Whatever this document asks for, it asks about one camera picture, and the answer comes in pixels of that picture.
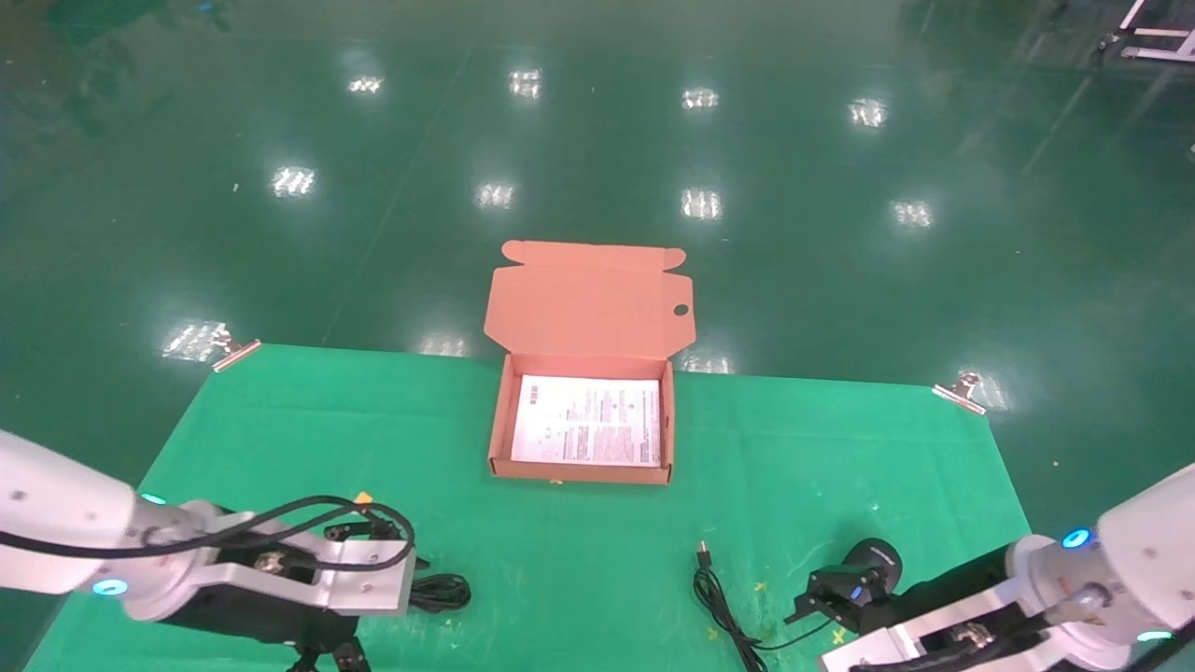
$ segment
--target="robotic arm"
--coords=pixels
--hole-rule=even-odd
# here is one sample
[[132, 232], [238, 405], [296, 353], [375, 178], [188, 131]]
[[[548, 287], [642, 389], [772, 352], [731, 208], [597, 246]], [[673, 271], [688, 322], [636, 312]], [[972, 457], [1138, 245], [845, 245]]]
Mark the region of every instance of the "robotic arm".
[[[313, 672], [323, 653], [341, 672], [369, 672], [357, 618], [406, 612], [413, 530], [388, 507], [329, 496], [261, 515], [198, 500], [158, 505], [4, 432], [0, 462], [0, 586], [87, 591], [120, 599], [136, 621], [293, 646], [300, 660], [292, 672]], [[310, 503], [338, 508], [299, 527], [277, 520]], [[305, 531], [347, 513], [366, 521], [324, 537]], [[355, 532], [368, 538], [347, 538]]]
[[852, 556], [811, 574], [789, 618], [821, 612], [860, 635], [821, 656], [825, 672], [1119, 670], [1144, 635], [1191, 637], [1195, 464], [1095, 529], [1024, 537], [899, 595], [895, 549], [869, 539]]

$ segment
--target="cardboard box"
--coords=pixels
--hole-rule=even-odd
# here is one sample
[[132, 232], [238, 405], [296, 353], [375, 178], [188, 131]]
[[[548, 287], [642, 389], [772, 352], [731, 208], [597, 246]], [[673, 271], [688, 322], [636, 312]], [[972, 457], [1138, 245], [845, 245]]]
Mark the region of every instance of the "cardboard box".
[[[664, 484], [675, 436], [668, 358], [697, 340], [693, 281], [664, 273], [675, 248], [509, 240], [520, 265], [494, 271], [485, 334], [508, 350], [490, 435], [490, 471], [505, 478]], [[660, 380], [658, 468], [516, 462], [510, 458], [522, 377]]]

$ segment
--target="instruction sheet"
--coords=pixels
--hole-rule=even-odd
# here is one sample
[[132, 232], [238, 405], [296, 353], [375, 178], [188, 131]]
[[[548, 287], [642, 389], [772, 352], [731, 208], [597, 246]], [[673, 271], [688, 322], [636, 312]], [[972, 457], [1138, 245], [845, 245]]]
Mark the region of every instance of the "instruction sheet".
[[523, 375], [519, 462], [660, 466], [660, 381]]

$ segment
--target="green mat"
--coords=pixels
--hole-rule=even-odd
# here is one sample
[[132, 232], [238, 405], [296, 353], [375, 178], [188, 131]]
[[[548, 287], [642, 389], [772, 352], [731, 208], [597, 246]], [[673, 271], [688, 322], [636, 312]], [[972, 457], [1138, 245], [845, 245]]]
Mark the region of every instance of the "green mat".
[[[362, 619], [378, 671], [729, 672], [734, 647], [691, 591], [699, 539], [743, 628], [778, 640], [819, 624], [782, 621], [805, 575], [863, 537], [896, 545], [909, 586], [1028, 531], [987, 422], [925, 387], [678, 373], [675, 472], [654, 487], [490, 476], [497, 381], [492, 362], [263, 347], [207, 381], [145, 489], [257, 511], [366, 490], [404, 512], [419, 555], [467, 576], [474, 598]], [[813, 671], [834, 637], [767, 659]], [[27, 670], [293, 662], [284, 647], [134, 623], [78, 594]]]

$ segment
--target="epoxy floor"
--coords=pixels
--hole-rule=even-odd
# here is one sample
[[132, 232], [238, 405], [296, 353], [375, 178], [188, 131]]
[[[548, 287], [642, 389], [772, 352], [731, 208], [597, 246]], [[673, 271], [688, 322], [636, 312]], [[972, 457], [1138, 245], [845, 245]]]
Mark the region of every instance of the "epoxy floor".
[[1195, 68], [1091, 59], [1128, 5], [0, 0], [0, 427], [136, 481], [180, 324], [497, 358], [503, 240], [680, 246], [678, 366], [978, 371], [1060, 533], [1195, 454]]

